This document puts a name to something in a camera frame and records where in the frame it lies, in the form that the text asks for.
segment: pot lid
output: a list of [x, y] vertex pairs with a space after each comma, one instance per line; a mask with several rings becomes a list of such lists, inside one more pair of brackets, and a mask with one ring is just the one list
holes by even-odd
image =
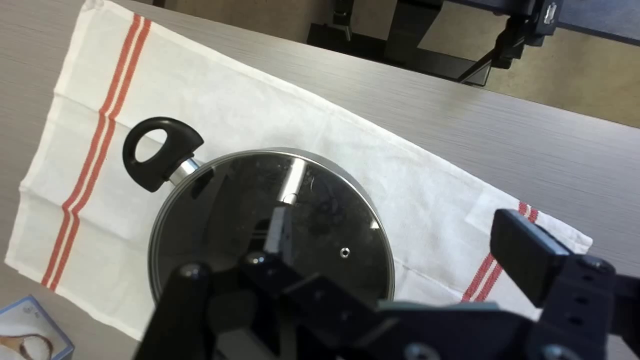
[[150, 242], [154, 298], [184, 262], [226, 269], [252, 249], [367, 303], [391, 291], [387, 242], [355, 181], [318, 156], [273, 150], [208, 161], [175, 185]]

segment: black lid handle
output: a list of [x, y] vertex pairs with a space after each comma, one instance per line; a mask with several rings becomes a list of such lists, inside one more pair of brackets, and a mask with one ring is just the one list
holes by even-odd
[[[136, 159], [136, 145], [152, 129], [163, 129], [162, 148], [147, 159]], [[194, 150], [203, 144], [201, 136], [184, 122], [173, 118], [147, 118], [136, 124], [122, 145], [122, 161], [126, 171], [146, 190], [155, 192], [175, 167], [194, 156]]]

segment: white dish towel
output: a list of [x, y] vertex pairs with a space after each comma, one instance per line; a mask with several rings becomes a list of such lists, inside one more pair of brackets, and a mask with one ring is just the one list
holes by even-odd
[[172, 190], [150, 194], [122, 165], [124, 136], [150, 115], [194, 125], [206, 137], [198, 159], [300, 148], [341, 165], [380, 214], [398, 299], [493, 299], [534, 316], [487, 254], [495, 208], [520, 209], [574, 252], [586, 252], [592, 242], [305, 90], [111, 2], [89, 0], [80, 12], [40, 148], [19, 184], [5, 262], [131, 337], [142, 335], [154, 308], [146, 249], [155, 212]]

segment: black clamp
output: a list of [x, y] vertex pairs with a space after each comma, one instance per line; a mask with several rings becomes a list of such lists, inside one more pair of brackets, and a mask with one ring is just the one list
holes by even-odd
[[513, 58], [522, 58], [523, 45], [541, 45], [544, 35], [551, 35], [558, 25], [562, 0], [535, 0], [529, 15], [510, 15], [495, 38], [495, 45], [469, 65], [457, 82], [466, 82], [483, 65], [510, 67]]

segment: black bracket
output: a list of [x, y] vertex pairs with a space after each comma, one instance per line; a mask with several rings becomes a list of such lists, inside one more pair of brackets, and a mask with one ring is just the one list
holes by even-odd
[[417, 43], [433, 23], [444, 0], [398, 0], [387, 40], [377, 40], [349, 29], [353, 0], [333, 0], [333, 25], [312, 23], [307, 43], [336, 52], [432, 74], [445, 79], [483, 85], [489, 67], [510, 67], [523, 45], [541, 45], [554, 33], [562, 0], [534, 0], [532, 14], [513, 14], [495, 47], [478, 61], [440, 52], [419, 50]]
[[136, 360], [210, 360], [227, 330], [249, 327], [278, 357], [605, 357], [607, 333], [640, 354], [640, 280], [572, 254], [515, 209], [498, 209], [492, 255], [539, 306], [539, 319], [486, 306], [367, 306], [331, 280], [300, 276], [279, 255], [245, 254], [236, 268], [172, 272]]

